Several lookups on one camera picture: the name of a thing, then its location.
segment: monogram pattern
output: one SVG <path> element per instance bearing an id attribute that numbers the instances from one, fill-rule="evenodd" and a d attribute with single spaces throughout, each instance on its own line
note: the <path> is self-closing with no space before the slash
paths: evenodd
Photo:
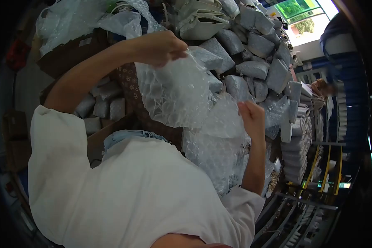
<path id="1" fill-rule="evenodd" d="M 136 116 L 141 122 L 142 128 L 157 135 L 164 136 L 171 141 L 176 148 L 182 150 L 182 127 L 173 128 L 160 122 L 153 121 L 142 102 L 142 96 L 139 92 L 138 77 L 134 63 L 128 63 L 116 70 L 119 74 L 117 81 L 123 88 L 124 97 L 127 104 L 130 104 Z"/>

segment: pile of bags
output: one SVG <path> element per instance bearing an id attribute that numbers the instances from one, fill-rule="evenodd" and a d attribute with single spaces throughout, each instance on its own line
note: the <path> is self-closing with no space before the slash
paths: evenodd
<path id="1" fill-rule="evenodd" d="M 125 99 L 122 89 L 109 77 L 102 79 L 76 107 L 74 115 L 84 119 L 87 135 L 102 128 L 101 118 L 119 121 L 125 116 Z"/>

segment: plastic bag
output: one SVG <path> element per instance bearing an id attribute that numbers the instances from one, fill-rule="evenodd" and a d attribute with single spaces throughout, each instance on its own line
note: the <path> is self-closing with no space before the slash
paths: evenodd
<path id="1" fill-rule="evenodd" d="M 41 56 L 60 44 L 91 33 L 105 10 L 104 0 L 62 0 L 44 9 L 36 21 L 37 35 L 47 39 L 40 48 Z"/>

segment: white handbag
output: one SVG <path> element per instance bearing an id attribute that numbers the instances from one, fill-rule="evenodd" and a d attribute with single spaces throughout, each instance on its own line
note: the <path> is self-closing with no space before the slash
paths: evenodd
<path id="1" fill-rule="evenodd" d="M 178 11 L 179 18 L 183 19 L 188 17 L 196 10 L 213 10 L 220 12 L 222 10 L 222 4 L 219 2 L 219 0 L 188 0 L 184 2 Z"/>
<path id="2" fill-rule="evenodd" d="M 196 10 L 182 20 L 178 29 L 186 40 L 204 41 L 212 38 L 229 23 L 227 16 L 213 10 Z"/>

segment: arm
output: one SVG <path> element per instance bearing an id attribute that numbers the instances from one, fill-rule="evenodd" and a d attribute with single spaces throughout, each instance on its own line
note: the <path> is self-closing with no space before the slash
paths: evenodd
<path id="1" fill-rule="evenodd" d="M 265 183 L 265 111 L 251 101 L 239 102 L 238 108 L 244 121 L 244 128 L 251 137 L 251 151 L 241 187 L 261 195 Z"/>
<path id="2" fill-rule="evenodd" d="M 114 69 L 130 62 L 162 67 L 171 60 L 186 57 L 186 49 L 187 44 L 171 31 L 118 42 L 65 73 L 48 94 L 44 106 L 73 113 L 96 83 Z"/>

